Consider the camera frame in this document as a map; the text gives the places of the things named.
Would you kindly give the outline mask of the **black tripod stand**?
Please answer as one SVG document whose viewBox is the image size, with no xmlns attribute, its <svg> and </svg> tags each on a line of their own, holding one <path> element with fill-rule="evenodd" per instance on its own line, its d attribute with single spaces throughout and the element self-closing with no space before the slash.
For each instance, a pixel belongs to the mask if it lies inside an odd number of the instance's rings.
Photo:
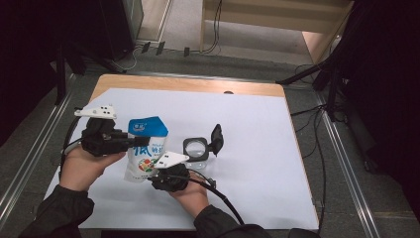
<svg viewBox="0 0 420 238">
<path fill-rule="evenodd" d="M 327 84 L 330 84 L 326 112 L 331 121 L 336 121 L 335 102 L 339 81 L 341 79 L 340 63 L 343 60 L 345 51 L 346 50 L 343 46 L 337 45 L 326 59 L 287 79 L 277 80 L 275 83 L 280 85 L 289 85 L 299 79 L 317 72 L 318 75 L 312 82 L 312 88 L 315 91 L 321 91 L 327 86 Z"/>
</svg>

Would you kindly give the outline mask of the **light wooden shelf frame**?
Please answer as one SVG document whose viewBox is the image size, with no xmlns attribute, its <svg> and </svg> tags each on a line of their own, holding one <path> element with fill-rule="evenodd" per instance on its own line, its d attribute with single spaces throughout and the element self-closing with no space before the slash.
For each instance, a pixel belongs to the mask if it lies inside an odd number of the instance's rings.
<svg viewBox="0 0 420 238">
<path fill-rule="evenodd" d="M 301 31 L 319 63 L 342 33 L 353 0 L 222 0 L 221 22 Z"/>
</svg>

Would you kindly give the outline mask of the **glass jar with black lid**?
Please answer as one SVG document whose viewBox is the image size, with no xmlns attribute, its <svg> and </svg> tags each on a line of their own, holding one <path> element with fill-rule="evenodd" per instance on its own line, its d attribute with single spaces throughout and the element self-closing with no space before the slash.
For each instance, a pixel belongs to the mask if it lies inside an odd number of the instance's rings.
<svg viewBox="0 0 420 238">
<path fill-rule="evenodd" d="M 211 133 L 211 142 L 203 137 L 187 138 L 183 141 L 183 154 L 189 157 L 186 166 L 189 169 L 201 170 L 207 166 L 209 154 L 217 156 L 224 146 L 222 127 L 217 124 Z"/>
</svg>

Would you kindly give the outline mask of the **metal floor rail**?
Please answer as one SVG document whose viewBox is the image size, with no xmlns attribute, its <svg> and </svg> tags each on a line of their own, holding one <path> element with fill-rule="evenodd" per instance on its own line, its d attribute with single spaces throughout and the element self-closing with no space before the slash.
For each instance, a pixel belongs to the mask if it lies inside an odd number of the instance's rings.
<svg viewBox="0 0 420 238">
<path fill-rule="evenodd" d="M 71 73 L 65 81 L 68 91 L 62 102 L 55 105 L 49 93 L 0 147 L 0 231 L 60 121 L 76 81 L 77 75 Z"/>
<path fill-rule="evenodd" d="M 366 237 L 381 238 L 366 197 L 362 191 L 348 153 L 341 140 L 336 123 L 332 122 L 328 115 L 323 117 L 323 121 Z"/>
</svg>

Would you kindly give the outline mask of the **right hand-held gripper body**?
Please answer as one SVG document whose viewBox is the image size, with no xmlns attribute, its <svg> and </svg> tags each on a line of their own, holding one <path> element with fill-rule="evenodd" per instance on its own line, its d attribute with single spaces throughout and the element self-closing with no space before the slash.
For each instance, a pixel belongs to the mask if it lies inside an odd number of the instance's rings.
<svg viewBox="0 0 420 238">
<path fill-rule="evenodd" d="M 185 162 L 189 157 L 174 152 L 164 152 L 157 160 L 155 168 L 157 174 L 150 177 L 155 189 L 175 192 L 184 190 L 190 179 L 189 171 Z"/>
</svg>

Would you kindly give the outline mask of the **person's left hand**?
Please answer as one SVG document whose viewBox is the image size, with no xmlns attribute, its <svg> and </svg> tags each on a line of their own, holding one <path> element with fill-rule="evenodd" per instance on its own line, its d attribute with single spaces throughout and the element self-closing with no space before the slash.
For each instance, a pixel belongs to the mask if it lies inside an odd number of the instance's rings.
<svg viewBox="0 0 420 238">
<path fill-rule="evenodd" d="M 125 152 L 121 152 L 94 157 L 84 151 L 81 146 L 77 146 L 66 155 L 59 185 L 74 191 L 88 191 L 107 167 L 120 161 L 125 155 Z"/>
</svg>

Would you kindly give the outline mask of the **person's right hand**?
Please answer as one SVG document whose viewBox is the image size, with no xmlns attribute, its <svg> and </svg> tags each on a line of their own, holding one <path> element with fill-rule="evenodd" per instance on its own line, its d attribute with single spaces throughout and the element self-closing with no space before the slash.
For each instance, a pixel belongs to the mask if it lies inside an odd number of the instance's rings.
<svg viewBox="0 0 420 238">
<path fill-rule="evenodd" d="M 190 181 L 184 190 L 171 192 L 169 195 L 193 218 L 209 205 L 207 189 L 194 181 Z"/>
</svg>

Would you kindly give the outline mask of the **black metal stand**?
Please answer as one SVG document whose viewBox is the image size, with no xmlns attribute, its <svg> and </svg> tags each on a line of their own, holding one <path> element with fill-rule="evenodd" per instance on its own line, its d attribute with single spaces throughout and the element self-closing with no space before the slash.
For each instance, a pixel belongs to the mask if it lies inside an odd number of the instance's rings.
<svg viewBox="0 0 420 238">
<path fill-rule="evenodd" d="M 99 63 L 103 67 L 107 68 L 113 73 L 125 73 L 126 70 L 119 70 L 116 66 L 110 62 L 101 58 L 99 55 L 94 53 L 89 48 L 84 47 L 79 43 L 72 41 L 62 41 L 56 48 L 55 58 L 55 78 L 56 78 L 56 99 L 55 105 L 61 104 L 64 97 L 66 96 L 66 76 L 65 76 L 65 63 L 68 62 L 70 68 L 76 74 L 85 74 L 86 66 L 81 56 L 87 56 L 88 58 Z"/>
</svg>

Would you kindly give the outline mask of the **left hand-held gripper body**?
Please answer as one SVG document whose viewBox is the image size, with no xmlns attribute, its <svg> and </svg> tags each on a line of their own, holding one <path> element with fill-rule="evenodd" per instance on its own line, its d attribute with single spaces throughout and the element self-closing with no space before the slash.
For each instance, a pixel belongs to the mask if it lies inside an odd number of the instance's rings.
<svg viewBox="0 0 420 238">
<path fill-rule="evenodd" d="M 115 129 L 117 114 L 112 105 L 102 105 L 90 109 L 76 109 L 77 117 L 88 117 L 82 131 L 82 148 L 94 157 L 126 152 L 133 146 L 133 139 L 126 132 Z"/>
</svg>

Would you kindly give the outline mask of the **blue and white milk pouch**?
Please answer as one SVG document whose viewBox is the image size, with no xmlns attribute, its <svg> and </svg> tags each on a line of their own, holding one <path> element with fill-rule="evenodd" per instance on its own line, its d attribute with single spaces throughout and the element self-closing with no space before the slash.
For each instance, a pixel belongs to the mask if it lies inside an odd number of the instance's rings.
<svg viewBox="0 0 420 238">
<path fill-rule="evenodd" d="M 168 130 L 160 118 L 155 116 L 132 119 L 129 122 L 128 133 L 130 138 L 150 139 L 145 146 L 133 146 L 127 152 L 128 163 L 124 180 L 143 182 L 157 172 L 155 164 L 162 154 Z"/>
</svg>

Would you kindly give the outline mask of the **white paper sheet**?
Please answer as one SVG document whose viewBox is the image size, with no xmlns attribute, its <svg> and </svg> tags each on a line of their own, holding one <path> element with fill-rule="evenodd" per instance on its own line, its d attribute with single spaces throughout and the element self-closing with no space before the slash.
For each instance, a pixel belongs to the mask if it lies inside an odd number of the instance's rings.
<svg viewBox="0 0 420 238">
<path fill-rule="evenodd" d="M 116 126 L 159 117 L 168 130 L 165 147 L 181 152 L 186 138 L 209 137 L 221 126 L 224 146 L 202 173 L 232 202 L 245 222 L 265 229 L 316 229 L 318 217 L 286 101 L 277 96 L 110 88 L 90 102 L 111 104 Z M 121 160 L 90 188 L 93 214 L 85 228 L 190 230 L 191 216 L 149 181 L 124 179 Z"/>
</svg>

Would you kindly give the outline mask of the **dark cabinet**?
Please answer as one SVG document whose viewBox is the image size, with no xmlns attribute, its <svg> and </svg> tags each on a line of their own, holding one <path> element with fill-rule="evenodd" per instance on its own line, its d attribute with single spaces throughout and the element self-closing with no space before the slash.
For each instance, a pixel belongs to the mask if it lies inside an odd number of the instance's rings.
<svg viewBox="0 0 420 238">
<path fill-rule="evenodd" d="M 144 19 L 142 0 L 99 0 L 105 26 L 106 57 L 119 60 L 136 44 Z"/>
</svg>

